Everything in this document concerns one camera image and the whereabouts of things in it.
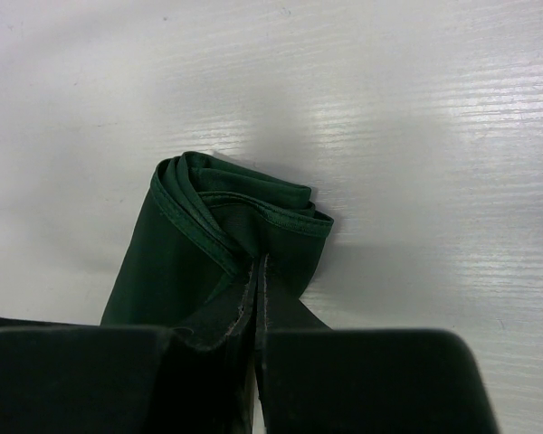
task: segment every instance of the black object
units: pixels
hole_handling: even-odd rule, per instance
[[[176,327],[0,318],[0,433],[495,433],[472,355],[441,331],[337,332],[268,258]]]

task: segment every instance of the fabric fold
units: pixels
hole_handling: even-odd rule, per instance
[[[174,326],[265,254],[299,297],[333,223],[310,196],[197,152],[159,163],[101,323]]]

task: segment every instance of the garment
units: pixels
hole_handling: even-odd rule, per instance
[[[197,152],[161,162],[101,323],[174,326],[266,254],[299,297],[333,223],[310,195]]]

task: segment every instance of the tabletop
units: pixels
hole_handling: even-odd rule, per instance
[[[0,0],[0,316],[98,324],[187,150],[312,186],[305,303],[454,331],[543,433],[543,0]]]

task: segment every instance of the green cloth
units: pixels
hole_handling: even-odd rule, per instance
[[[299,297],[333,223],[310,194],[197,152],[161,162],[101,323],[174,326],[264,254]]]

